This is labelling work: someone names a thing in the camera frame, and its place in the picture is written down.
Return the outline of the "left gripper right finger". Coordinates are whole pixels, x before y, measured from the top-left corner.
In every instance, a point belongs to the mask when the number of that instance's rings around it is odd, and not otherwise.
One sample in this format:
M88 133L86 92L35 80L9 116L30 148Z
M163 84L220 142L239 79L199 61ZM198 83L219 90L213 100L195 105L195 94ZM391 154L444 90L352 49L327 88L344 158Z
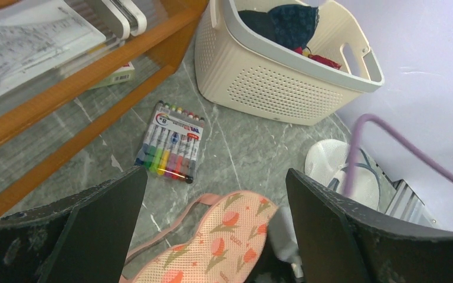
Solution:
M453 282L453 232L385 215L295 169L285 183L307 282Z

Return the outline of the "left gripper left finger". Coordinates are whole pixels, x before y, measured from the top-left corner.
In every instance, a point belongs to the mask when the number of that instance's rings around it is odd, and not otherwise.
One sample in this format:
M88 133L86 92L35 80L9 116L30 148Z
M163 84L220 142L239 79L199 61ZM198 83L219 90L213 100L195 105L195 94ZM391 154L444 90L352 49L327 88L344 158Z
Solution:
M0 282L118 282L146 185L146 170L135 166L0 218Z

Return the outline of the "pink floral mesh laundry bag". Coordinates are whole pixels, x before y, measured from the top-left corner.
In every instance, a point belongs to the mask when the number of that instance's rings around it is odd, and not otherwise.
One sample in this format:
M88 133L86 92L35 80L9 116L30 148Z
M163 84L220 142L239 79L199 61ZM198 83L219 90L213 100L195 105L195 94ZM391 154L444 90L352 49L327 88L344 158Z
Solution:
M133 278L122 275L119 281L245 282L263 252L268 223L278 209L271 200L250 190L200 195L169 228L130 250L125 263L163 240L198 203L209 209L190 240L162 252Z

